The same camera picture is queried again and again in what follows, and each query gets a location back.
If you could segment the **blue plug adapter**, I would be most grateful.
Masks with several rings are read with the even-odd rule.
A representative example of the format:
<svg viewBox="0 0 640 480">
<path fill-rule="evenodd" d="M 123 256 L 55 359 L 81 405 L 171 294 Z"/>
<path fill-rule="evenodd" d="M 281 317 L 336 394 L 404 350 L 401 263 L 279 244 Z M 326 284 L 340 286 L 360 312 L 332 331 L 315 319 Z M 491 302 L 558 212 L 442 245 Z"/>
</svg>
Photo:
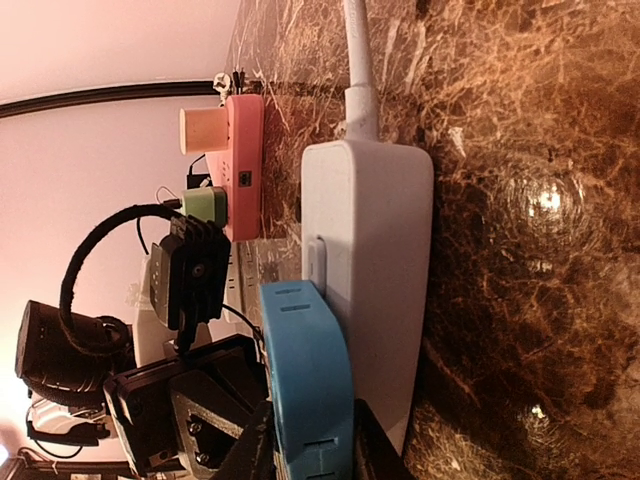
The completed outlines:
<svg viewBox="0 0 640 480">
<path fill-rule="evenodd" d="M 350 479 L 354 385 L 346 342 L 308 280 L 260 287 L 278 453 L 288 479 Z"/>
</svg>

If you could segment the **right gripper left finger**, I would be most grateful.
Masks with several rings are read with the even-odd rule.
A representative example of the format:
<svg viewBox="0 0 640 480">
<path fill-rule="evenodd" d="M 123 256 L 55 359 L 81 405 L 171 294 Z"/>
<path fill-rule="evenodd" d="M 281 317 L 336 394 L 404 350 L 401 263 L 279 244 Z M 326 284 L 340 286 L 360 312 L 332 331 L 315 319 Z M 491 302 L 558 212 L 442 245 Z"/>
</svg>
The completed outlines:
<svg viewBox="0 0 640 480">
<path fill-rule="evenodd" d="M 239 439 L 211 476 L 212 480 L 271 480 L 275 478 L 274 413 L 271 401 L 262 401 Z"/>
</svg>

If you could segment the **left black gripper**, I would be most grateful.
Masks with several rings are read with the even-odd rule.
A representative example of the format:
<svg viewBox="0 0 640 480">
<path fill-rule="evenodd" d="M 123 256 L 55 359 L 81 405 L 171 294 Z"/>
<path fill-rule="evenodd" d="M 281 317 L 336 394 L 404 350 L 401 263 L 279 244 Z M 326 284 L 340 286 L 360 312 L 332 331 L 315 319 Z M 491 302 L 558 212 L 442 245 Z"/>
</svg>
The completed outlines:
<svg viewBox="0 0 640 480">
<path fill-rule="evenodd" d="M 236 334 L 108 378 L 105 397 L 132 469 L 148 475 L 177 461 L 211 475 L 265 398 L 255 341 Z"/>
</svg>

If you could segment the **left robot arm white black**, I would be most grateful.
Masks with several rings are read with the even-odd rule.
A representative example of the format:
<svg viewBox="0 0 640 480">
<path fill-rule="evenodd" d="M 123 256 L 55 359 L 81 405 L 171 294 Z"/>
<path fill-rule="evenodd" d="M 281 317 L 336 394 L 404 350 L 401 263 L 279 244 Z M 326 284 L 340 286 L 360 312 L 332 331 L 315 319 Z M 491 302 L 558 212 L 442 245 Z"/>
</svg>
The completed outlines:
<svg viewBox="0 0 640 480">
<path fill-rule="evenodd" d="M 32 400 L 28 436 L 77 447 L 116 437 L 140 477 L 172 462 L 199 479 L 216 474 L 267 398 L 254 341 L 236 334 L 136 365 L 130 328 L 78 314 L 72 321 L 90 339 L 123 339 L 126 348 L 84 353 L 65 335 L 57 308 L 28 302 L 15 363 Z"/>
</svg>

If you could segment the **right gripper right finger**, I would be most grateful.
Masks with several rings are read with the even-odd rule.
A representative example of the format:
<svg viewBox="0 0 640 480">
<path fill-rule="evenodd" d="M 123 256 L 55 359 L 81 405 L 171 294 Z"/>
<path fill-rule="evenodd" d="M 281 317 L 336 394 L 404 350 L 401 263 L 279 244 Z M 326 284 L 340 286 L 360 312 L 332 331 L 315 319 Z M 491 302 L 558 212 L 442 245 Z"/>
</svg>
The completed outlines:
<svg viewBox="0 0 640 480">
<path fill-rule="evenodd" d="M 354 407 L 353 479 L 415 479 L 363 399 L 356 399 Z"/>
</svg>

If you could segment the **green usb charger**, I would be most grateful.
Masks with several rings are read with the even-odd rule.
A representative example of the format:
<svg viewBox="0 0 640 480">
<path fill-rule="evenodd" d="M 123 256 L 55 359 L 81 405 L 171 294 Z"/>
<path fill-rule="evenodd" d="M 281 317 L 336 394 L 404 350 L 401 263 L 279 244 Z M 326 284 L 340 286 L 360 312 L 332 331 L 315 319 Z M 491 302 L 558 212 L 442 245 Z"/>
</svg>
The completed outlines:
<svg viewBox="0 0 640 480">
<path fill-rule="evenodd" d="M 212 221 L 220 228 L 228 222 L 227 195 L 221 187 L 199 187 L 184 190 L 181 212 L 202 221 Z"/>
</svg>

